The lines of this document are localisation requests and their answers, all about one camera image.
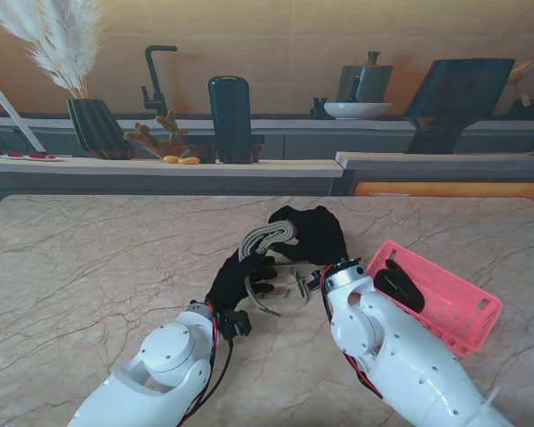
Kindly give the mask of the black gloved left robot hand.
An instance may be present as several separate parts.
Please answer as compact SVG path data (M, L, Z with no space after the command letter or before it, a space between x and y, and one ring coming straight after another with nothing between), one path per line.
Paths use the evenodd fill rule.
M268 280L278 276L273 269L274 264L274 257L263 254L250 254L241 261L238 251L235 251L219 269L206 295L206 301L211 302L217 312L235 310L248 297L246 279L249 279L255 294L272 292L274 286Z

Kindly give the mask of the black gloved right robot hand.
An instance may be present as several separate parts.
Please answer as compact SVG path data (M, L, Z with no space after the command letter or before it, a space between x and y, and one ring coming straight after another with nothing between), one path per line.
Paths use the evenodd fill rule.
M297 243L274 244L271 250L290 261L327 266L349 258L339 220L326 207L296 210L285 205L270 216L268 223L279 221L294 225Z

